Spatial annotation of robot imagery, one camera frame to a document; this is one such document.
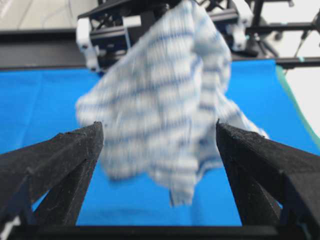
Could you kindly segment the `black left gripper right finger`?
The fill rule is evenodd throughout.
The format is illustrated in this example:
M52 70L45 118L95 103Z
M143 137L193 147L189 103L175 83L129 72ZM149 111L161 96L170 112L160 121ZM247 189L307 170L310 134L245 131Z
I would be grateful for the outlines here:
M243 225L320 224L320 157L216 124L216 143Z

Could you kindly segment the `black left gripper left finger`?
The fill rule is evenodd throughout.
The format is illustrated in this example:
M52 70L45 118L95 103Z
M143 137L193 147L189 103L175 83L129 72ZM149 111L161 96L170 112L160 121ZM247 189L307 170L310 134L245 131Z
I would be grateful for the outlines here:
M0 156L0 225L76 224L103 147L101 122Z

